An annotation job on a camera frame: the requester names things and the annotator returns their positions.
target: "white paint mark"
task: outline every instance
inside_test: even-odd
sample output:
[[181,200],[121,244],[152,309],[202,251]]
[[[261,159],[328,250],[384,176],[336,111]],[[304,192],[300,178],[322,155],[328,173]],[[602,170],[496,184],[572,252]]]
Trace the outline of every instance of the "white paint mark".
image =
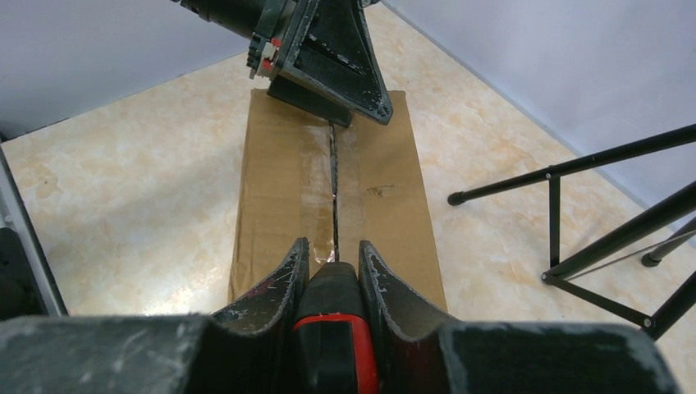
[[143,330],[140,330],[140,331],[136,332],[135,334],[131,335],[130,337],[128,337],[125,341],[123,341],[123,345],[121,345],[121,349],[123,349],[123,350],[127,349],[128,346],[131,343],[133,343],[133,341],[135,341],[136,339],[145,335],[147,333],[147,331],[148,330],[143,329]]
[[181,323],[179,324],[179,327],[176,328],[176,339],[180,339],[181,337],[183,337],[184,332],[186,332],[186,325],[184,325],[184,323]]
[[83,373],[82,377],[78,381],[79,384],[85,384],[88,383],[90,380],[92,380],[92,373],[91,372],[85,372]]
[[145,354],[149,358],[159,362],[160,364],[164,364],[164,365],[174,369],[177,372],[180,372],[184,369],[183,363],[180,362],[179,360],[170,359],[169,357],[166,357],[164,355],[160,355],[153,350],[148,350]]
[[114,361],[114,362],[111,364],[111,370],[112,370],[114,373],[121,373],[121,371],[123,370],[123,364],[124,364],[125,362],[126,362],[126,361],[123,359],[123,357],[119,357],[118,359],[116,359],[116,361]]

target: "black plastic mount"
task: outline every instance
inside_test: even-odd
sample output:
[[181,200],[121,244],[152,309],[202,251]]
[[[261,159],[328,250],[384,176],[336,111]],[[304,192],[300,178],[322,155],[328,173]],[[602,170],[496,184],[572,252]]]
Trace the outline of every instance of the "black plastic mount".
[[379,124],[392,102],[374,56],[364,7],[374,0],[181,0],[206,21],[249,38],[252,77],[268,94],[348,127],[352,112]]

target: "white wall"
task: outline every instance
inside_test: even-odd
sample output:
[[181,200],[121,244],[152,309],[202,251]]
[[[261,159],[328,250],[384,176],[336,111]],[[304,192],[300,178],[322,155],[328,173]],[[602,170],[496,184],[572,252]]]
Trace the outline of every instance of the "white wall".
[[[694,0],[387,2],[577,153],[696,123]],[[696,144],[604,168],[652,205]]]
[[0,2],[0,131],[73,117],[248,45],[168,0]]

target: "tripod leg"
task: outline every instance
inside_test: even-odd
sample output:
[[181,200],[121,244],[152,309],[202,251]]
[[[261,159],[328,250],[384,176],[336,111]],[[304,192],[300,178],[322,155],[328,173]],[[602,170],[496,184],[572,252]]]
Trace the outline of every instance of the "tripod leg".
[[651,327],[643,328],[643,331],[656,341],[694,304],[696,304],[696,272],[692,273],[689,279],[652,316],[655,323]]
[[665,256],[667,256],[673,250],[680,247],[691,237],[693,237],[694,234],[692,234],[691,236],[683,235],[687,232],[691,232],[694,230],[696,230],[696,218],[691,219],[688,223],[686,223],[682,228],[680,228],[667,240],[674,240],[675,238],[682,236],[680,239],[658,246],[652,252],[644,254],[643,257],[640,259],[641,263],[643,263],[643,265],[646,267],[656,267],[657,265],[659,265],[662,259],[665,258]]

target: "black metal stand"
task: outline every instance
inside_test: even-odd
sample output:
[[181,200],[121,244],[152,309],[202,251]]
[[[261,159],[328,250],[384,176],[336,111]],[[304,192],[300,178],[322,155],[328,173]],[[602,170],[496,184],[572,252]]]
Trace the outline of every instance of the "black metal stand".
[[[516,176],[488,186],[479,187],[478,189],[456,192],[451,194],[447,201],[450,205],[459,205],[471,199],[548,181],[550,268],[542,275],[542,280],[548,285],[556,286],[563,291],[567,291],[574,296],[639,325],[650,337],[656,340],[679,320],[689,308],[696,304],[696,273],[652,316],[609,300],[568,281],[572,280],[573,276],[580,271],[596,264],[599,260],[696,210],[696,181],[561,262],[561,177],[695,141],[696,124],[525,175]],[[653,252],[644,255],[643,265],[649,267],[656,266],[667,254],[685,243],[694,234],[696,234],[696,218],[692,219],[667,241],[661,243]]]
[[690,222],[675,232],[668,239],[667,243],[658,246],[650,253],[646,253],[640,262],[646,267],[656,267],[669,253],[691,239],[694,236],[693,231],[696,231],[696,218],[691,219]]

